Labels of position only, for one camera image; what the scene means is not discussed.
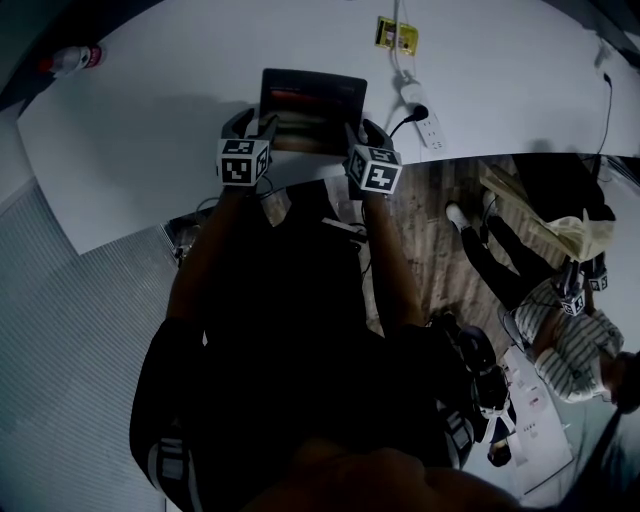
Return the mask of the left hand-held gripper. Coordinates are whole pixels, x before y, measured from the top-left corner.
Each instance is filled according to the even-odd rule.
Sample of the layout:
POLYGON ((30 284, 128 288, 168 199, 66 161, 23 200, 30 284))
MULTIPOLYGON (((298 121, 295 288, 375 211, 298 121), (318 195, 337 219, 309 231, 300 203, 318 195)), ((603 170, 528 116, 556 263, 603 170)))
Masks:
POLYGON ((258 123, 257 138, 244 138, 254 113, 253 108, 246 109, 222 127, 216 170, 223 186, 255 186, 270 165, 279 116, 263 116, 258 123))

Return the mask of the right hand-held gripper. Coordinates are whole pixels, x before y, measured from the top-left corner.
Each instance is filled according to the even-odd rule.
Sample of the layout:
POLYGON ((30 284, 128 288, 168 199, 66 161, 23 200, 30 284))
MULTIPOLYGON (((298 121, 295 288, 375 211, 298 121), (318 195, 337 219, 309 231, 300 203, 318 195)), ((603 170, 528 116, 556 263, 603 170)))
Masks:
POLYGON ((367 146, 360 144, 349 123, 344 124, 349 198, 361 200, 364 192, 391 195, 403 169, 401 155, 393 149, 392 138, 376 123, 364 119, 362 127, 367 146))

